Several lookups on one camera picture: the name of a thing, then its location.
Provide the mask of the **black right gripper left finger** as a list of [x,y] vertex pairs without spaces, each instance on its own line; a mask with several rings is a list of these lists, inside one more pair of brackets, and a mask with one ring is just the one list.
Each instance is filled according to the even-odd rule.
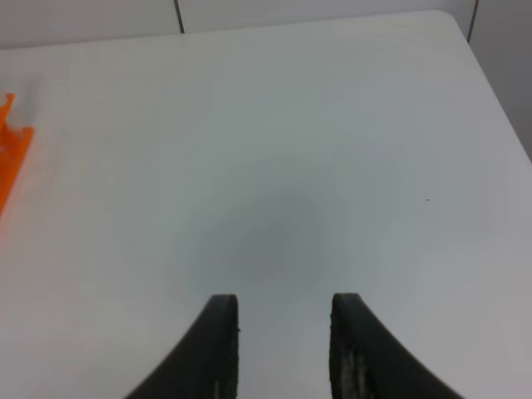
[[129,398],[235,398],[239,384],[239,304],[217,294]]

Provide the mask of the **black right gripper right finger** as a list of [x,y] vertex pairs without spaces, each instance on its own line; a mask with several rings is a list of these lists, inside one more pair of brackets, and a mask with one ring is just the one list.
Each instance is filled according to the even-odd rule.
[[356,293],[332,297],[329,381],[333,398],[459,398],[419,362]]

